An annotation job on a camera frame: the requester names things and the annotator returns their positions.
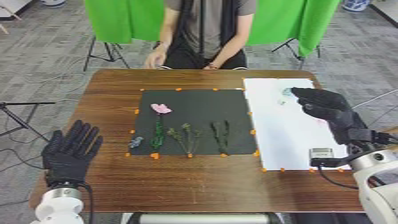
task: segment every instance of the person's hand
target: person's hand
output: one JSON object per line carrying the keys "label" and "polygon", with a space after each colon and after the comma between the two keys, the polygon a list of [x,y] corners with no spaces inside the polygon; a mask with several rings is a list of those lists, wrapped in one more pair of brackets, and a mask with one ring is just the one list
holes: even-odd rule
{"label": "person's hand", "polygon": [[156,67],[161,66],[165,63],[165,58],[166,58],[166,51],[163,50],[163,47],[158,46],[158,48],[154,49],[152,53],[145,58],[143,68],[156,69]]}
{"label": "person's hand", "polygon": [[291,88],[291,93],[298,97],[305,114],[326,120],[335,142],[346,144],[348,129],[365,128],[365,124],[342,95],[326,90],[301,88]]}
{"label": "person's hand", "polygon": [[207,66],[202,68],[202,70],[218,70],[218,66],[214,65],[214,62],[207,64]]}
{"label": "person's hand", "polygon": [[102,143],[102,137],[95,138],[97,132],[97,127],[90,128],[90,124],[83,124],[79,120],[74,122],[65,136],[62,131],[53,132],[53,137],[40,153],[42,167],[47,169],[47,187],[55,187],[65,182],[71,185],[85,182],[90,161]]}

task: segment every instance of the white sheet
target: white sheet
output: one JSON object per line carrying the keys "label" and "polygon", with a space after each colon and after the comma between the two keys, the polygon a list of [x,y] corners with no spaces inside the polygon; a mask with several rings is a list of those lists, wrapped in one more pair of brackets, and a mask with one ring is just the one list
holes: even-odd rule
{"label": "white sheet", "polygon": [[282,94],[291,87],[312,88],[310,80],[245,79],[245,97],[266,170],[309,170],[310,148],[332,148],[333,157],[346,156],[346,147],[333,141],[326,122],[301,112],[296,97]]}

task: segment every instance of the tripod stand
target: tripod stand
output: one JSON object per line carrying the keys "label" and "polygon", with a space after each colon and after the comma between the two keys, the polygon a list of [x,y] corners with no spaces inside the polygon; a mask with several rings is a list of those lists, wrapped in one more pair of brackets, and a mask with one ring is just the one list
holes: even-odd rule
{"label": "tripod stand", "polygon": [[122,64],[124,64],[126,68],[129,69],[126,60],[124,60],[120,52],[117,50],[117,48],[120,49],[120,45],[118,44],[110,44],[106,42],[102,43],[108,58],[102,58],[101,56],[92,55],[94,45],[95,45],[95,36],[92,37],[92,41],[90,41],[90,49],[88,49],[88,54],[87,54],[87,57],[85,57],[83,72],[87,71],[90,58],[101,59],[106,62],[115,62],[120,59]]}
{"label": "tripod stand", "polygon": [[[39,103],[5,103],[5,102],[1,102],[0,103],[0,110],[3,111],[3,113],[7,114],[10,119],[15,121],[15,123],[19,124],[19,127],[15,127],[14,129],[10,129],[3,133],[0,133],[0,137],[5,136],[7,134],[10,134],[12,132],[19,131],[21,129],[28,129],[33,132],[33,134],[37,135],[37,137],[46,142],[49,142],[47,138],[42,136],[42,134],[37,132],[37,130],[28,125],[39,105],[47,105],[47,104],[55,104],[55,102],[39,102]],[[30,111],[26,121],[23,121],[21,118],[17,117],[17,115],[10,112],[7,106],[26,106],[26,105],[33,105],[33,109]]]}
{"label": "tripod stand", "polygon": [[[305,63],[305,58],[301,56],[298,56],[298,54],[294,53],[294,50],[289,46],[289,42],[294,40],[294,38],[289,38],[289,40],[282,43],[282,45],[271,50],[271,53],[286,46],[291,53],[293,53],[293,56],[296,58],[296,60],[300,61],[300,66],[298,66],[298,70],[301,70],[301,67],[303,67],[303,63]],[[316,46],[316,52],[317,52],[317,58],[319,58],[319,45]]]}

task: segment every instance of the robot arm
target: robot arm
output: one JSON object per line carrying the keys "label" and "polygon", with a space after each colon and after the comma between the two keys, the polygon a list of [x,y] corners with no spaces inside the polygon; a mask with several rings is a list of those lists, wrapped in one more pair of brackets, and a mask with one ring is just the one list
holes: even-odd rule
{"label": "robot arm", "polygon": [[31,224],[83,224],[78,213],[83,210],[81,193],[74,188],[56,188],[42,195],[35,208],[39,221]]}
{"label": "robot arm", "polygon": [[349,165],[358,187],[358,200],[374,224],[398,224],[398,183],[369,187],[369,179],[398,169],[398,157],[381,145],[396,144],[396,136],[367,130],[344,97],[325,90],[293,88],[303,112],[326,120],[333,139],[348,146],[346,158],[310,158],[310,166]]}
{"label": "robot arm", "polygon": [[358,186],[358,200],[374,224],[398,224],[398,183],[369,187],[369,178],[398,168],[390,150],[376,151],[349,162]]}
{"label": "robot arm", "polygon": [[74,122],[65,135],[62,131],[53,132],[40,153],[42,167],[47,170],[46,184],[49,191],[42,195],[40,204],[35,208],[39,221],[31,222],[31,224],[83,224],[78,216],[83,210],[78,187],[81,186],[87,189],[92,199],[85,174],[102,143],[102,137],[95,137],[97,133],[97,127],[90,128],[90,124],[81,121]]}

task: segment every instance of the pink flower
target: pink flower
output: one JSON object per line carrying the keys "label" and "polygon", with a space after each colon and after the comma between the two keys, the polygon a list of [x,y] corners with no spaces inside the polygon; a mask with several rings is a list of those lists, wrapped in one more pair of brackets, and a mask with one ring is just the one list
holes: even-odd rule
{"label": "pink flower", "polygon": [[150,104],[150,107],[158,114],[168,114],[172,112],[163,104]]}

